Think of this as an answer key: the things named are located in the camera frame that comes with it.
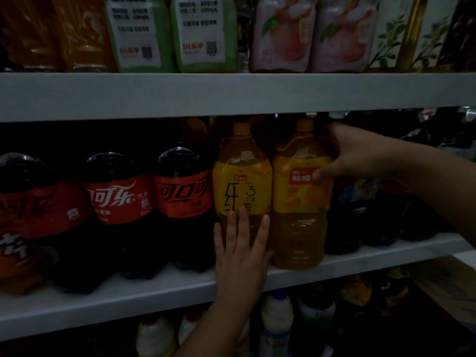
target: orange juice bottle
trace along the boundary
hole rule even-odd
[[[245,206],[253,243],[261,217],[271,210],[273,172],[265,153],[251,138],[250,129],[250,123],[233,123],[233,134],[218,153],[212,177],[215,210],[223,234],[228,212]]]
[[[314,182],[312,173],[332,159],[317,141],[313,119],[300,119],[290,140],[277,146],[273,160],[273,212],[269,246],[272,264],[307,269],[324,258],[327,211],[333,181]]]

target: orange bottle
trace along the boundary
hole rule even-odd
[[[51,1],[60,23],[61,54],[68,71],[116,71],[102,0]]]
[[[27,71],[63,71],[50,0],[1,0],[0,11],[10,60]]]
[[[213,166],[215,210],[223,233],[229,210],[245,206],[253,243],[263,215],[271,210],[273,172],[265,153],[251,137],[250,123],[233,123],[233,134]]]
[[[313,132],[313,119],[296,122],[296,131],[273,159],[273,212],[269,246],[272,264],[307,269],[324,258],[327,210],[333,181],[316,183],[312,173],[332,159]]]

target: white shelf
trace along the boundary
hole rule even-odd
[[[476,73],[0,75],[0,122],[476,105]]]
[[[423,242],[397,241],[393,246],[362,247],[342,256],[326,256],[314,269],[272,268],[265,290],[387,268],[473,248],[459,235],[439,234]],[[63,295],[51,288],[24,297],[0,296],[0,340],[136,316],[212,301],[213,270],[203,274],[166,266],[150,281],[113,276],[89,296]]]

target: yellow label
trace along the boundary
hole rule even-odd
[[[329,156],[300,159],[276,156],[273,160],[273,209],[277,213],[325,213],[329,210],[333,181],[314,182],[312,173],[332,162]]]
[[[245,206],[250,214],[268,214],[271,210],[273,172],[269,161],[249,166],[216,162],[213,167],[213,193],[218,215]]]

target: red label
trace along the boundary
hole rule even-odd
[[[86,194],[74,181],[1,195],[25,238],[42,238],[77,227],[92,215]]]
[[[289,185],[312,184],[312,173],[318,168],[294,168],[289,173]]]
[[[156,207],[151,174],[107,183],[85,183],[98,219],[105,224],[130,223]]]
[[[182,178],[155,176],[158,209],[170,218],[189,218],[213,206],[211,172]]]

